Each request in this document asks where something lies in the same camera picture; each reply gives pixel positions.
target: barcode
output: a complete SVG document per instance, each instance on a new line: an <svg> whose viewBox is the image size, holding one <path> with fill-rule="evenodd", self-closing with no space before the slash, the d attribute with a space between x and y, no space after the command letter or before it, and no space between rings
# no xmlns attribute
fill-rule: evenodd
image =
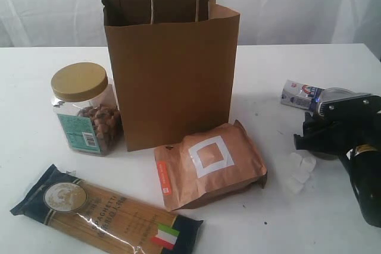
<svg viewBox="0 0 381 254"><path fill-rule="evenodd" d="M92 133L82 132L86 145L96 147L95 139Z"/></svg>

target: white backdrop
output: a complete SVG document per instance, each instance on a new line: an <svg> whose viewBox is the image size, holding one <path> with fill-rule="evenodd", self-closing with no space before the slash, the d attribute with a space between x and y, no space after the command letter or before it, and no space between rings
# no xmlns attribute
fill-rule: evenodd
<svg viewBox="0 0 381 254"><path fill-rule="evenodd" d="M365 43L381 56L381 0L217 0L240 44ZM0 46L104 46L101 0L0 0Z"/></svg>

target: spaghetti package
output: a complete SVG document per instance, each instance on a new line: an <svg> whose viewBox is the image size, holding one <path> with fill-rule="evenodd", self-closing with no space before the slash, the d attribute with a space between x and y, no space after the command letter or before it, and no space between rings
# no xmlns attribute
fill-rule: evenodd
<svg viewBox="0 0 381 254"><path fill-rule="evenodd" d="M112 254L191 254L202 224L61 173L55 165L11 213Z"/></svg>
<svg viewBox="0 0 381 254"><path fill-rule="evenodd" d="M169 211L197 208L256 181L263 188L267 180L262 156L238 120L157 147L155 160Z"/></svg>

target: white table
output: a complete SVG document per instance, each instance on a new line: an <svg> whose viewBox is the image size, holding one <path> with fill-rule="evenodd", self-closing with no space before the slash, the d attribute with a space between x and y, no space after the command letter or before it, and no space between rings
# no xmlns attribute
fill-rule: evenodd
<svg viewBox="0 0 381 254"><path fill-rule="evenodd" d="M79 61L97 62L111 75L107 48L0 49L2 253L102 253L9 213L51 163L164 206L153 149L127 153L121 141L114 153L99 158L67 147L51 108L50 79ZM288 156L295 151L292 135L301 134L304 112L279 104L279 97L286 79L380 94L380 78L381 63L362 44L239 46L230 119L239 119L258 144L268 183L264 190L254 186L205 207L180 211L205 220L195 253L379 253L381 229L363 220L338 160L318 159L298 195L284 185L290 176Z"/></svg>

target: plastic jar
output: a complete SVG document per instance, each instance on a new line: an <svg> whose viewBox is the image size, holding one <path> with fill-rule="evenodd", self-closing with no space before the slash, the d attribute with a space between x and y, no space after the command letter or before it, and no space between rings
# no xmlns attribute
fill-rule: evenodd
<svg viewBox="0 0 381 254"><path fill-rule="evenodd" d="M53 109L72 150L104 156L122 127L112 81L92 62L68 65L56 72L51 86Z"/></svg>

